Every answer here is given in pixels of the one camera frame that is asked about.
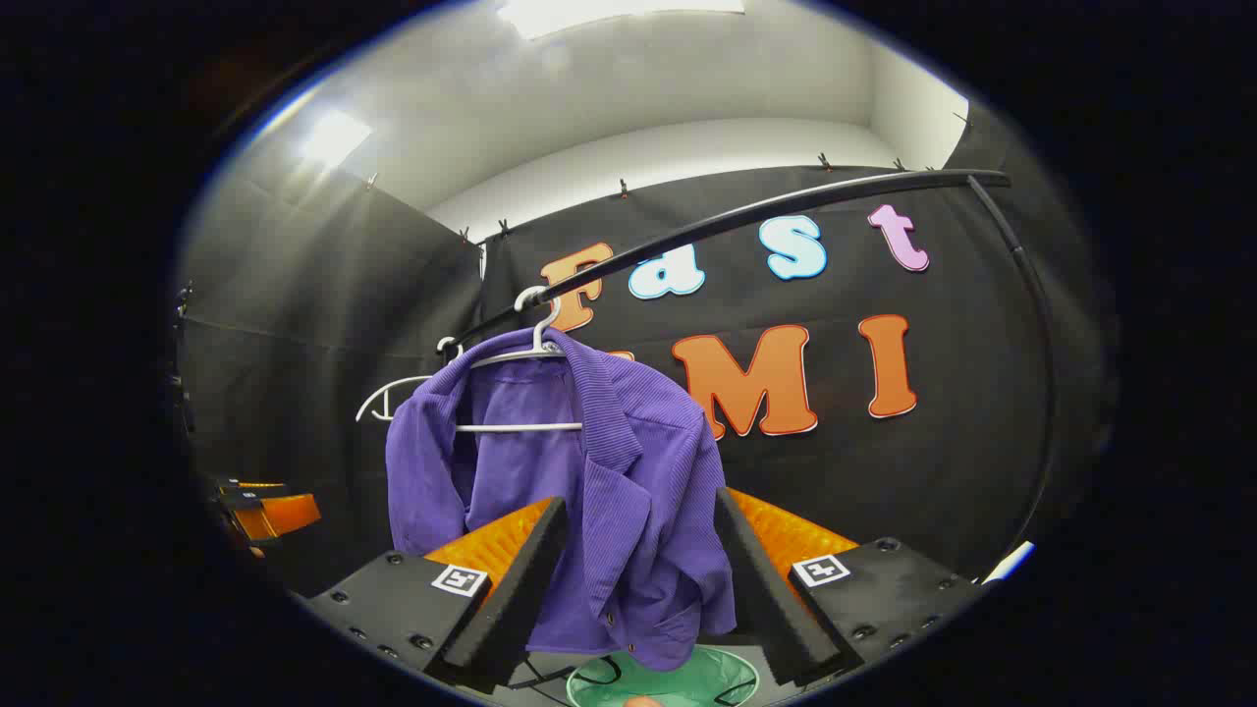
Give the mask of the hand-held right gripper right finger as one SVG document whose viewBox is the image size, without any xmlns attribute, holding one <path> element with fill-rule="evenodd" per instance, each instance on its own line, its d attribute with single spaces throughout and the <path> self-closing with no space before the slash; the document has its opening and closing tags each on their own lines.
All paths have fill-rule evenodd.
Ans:
<svg viewBox="0 0 1257 707">
<path fill-rule="evenodd" d="M 808 687 L 897 657 L 974 608 L 980 582 L 908 543 L 857 543 L 740 491 L 716 493 L 738 630 L 772 679 Z"/>
</svg>

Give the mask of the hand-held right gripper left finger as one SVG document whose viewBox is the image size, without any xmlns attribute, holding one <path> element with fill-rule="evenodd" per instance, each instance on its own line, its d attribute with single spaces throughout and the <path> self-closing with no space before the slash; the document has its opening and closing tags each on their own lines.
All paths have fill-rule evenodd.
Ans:
<svg viewBox="0 0 1257 707">
<path fill-rule="evenodd" d="M 525 655 L 567 537 L 564 501 L 542 499 L 424 556 L 383 552 L 304 606 L 405 676 L 491 692 Z"/>
</svg>

